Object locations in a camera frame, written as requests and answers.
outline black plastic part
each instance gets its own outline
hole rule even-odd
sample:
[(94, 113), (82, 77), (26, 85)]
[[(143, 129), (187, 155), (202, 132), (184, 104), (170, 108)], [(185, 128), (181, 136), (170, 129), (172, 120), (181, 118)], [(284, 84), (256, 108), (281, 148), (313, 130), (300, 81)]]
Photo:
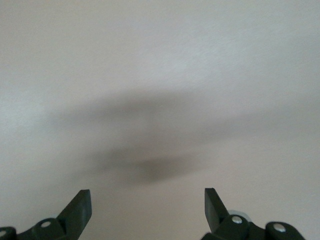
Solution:
[[(284, 232), (277, 231), (274, 227), (275, 224), (281, 224), (285, 227)], [(285, 222), (269, 222), (265, 226), (266, 236), (268, 240), (304, 240), (304, 237), (288, 223)]]
[(13, 227), (1, 227), (0, 240), (77, 240), (92, 215), (89, 190), (81, 190), (57, 218), (41, 220), (17, 235)]
[(205, 217), (212, 233), (229, 216), (228, 210), (214, 188), (206, 188), (204, 195)]
[[(241, 221), (234, 222), (236, 215), (229, 215), (214, 188), (205, 189), (204, 199), (205, 216), (211, 233), (207, 233), (202, 240), (305, 240), (297, 229), (285, 222), (269, 222), (265, 229), (242, 216), (238, 216)], [(275, 224), (282, 225), (285, 230), (277, 230)]]

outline white ceiling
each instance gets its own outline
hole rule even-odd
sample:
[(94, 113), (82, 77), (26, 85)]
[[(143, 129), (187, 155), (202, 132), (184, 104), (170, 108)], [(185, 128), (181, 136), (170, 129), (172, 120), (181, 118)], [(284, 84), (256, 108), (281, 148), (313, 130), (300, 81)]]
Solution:
[(199, 240), (204, 189), (320, 235), (320, 1), (0, 0), (0, 226), (90, 189), (80, 240)]

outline black plastic arm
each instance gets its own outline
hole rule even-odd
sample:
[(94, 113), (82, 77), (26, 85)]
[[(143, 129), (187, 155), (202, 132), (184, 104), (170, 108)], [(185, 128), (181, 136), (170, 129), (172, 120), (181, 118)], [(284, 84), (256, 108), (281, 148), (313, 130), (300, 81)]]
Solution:
[(17, 234), (14, 227), (0, 227), (0, 240), (77, 240), (92, 215), (89, 190), (81, 190), (58, 215)]
[(205, 216), (211, 232), (202, 240), (305, 240), (285, 222), (269, 222), (265, 229), (239, 215), (230, 215), (214, 188), (205, 189)]

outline silver screw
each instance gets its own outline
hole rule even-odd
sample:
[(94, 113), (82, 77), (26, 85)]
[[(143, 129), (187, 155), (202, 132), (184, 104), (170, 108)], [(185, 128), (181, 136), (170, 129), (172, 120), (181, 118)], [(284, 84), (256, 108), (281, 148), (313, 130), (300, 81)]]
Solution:
[(41, 224), (41, 227), (42, 227), (42, 228), (46, 228), (46, 227), (50, 226), (50, 224), (51, 224), (51, 222), (45, 221), (45, 222), (43, 222), (43, 223)]
[(232, 222), (234, 222), (235, 224), (242, 224), (242, 219), (239, 216), (233, 216)]
[(283, 225), (280, 224), (280, 223), (275, 223), (275, 224), (273, 224), (273, 227), (274, 227), (275, 230), (277, 230), (277, 231), (279, 231), (279, 232), (281, 232), (281, 233), (284, 233), (284, 232), (286, 231), (285, 226), (283, 226)]
[(0, 237), (3, 237), (6, 234), (7, 234), (7, 232), (5, 230), (0, 231)]

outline screw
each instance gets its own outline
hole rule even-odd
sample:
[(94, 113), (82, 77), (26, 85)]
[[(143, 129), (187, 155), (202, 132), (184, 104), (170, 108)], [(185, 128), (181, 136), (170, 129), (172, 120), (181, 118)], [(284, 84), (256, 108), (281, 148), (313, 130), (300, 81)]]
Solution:
[(242, 219), (239, 216), (233, 216), (232, 222), (234, 222), (235, 224), (242, 224)]
[(5, 230), (0, 231), (0, 237), (3, 237), (6, 234), (7, 234), (7, 232)]
[(51, 224), (50, 221), (45, 221), (45, 222), (43, 222), (43, 223), (41, 224), (41, 227), (42, 227), (42, 228), (46, 228), (46, 227), (48, 227), (50, 224)]
[(280, 223), (273, 224), (273, 227), (274, 227), (275, 230), (277, 230), (277, 231), (279, 231), (281, 233), (284, 233), (286, 231), (286, 228)]

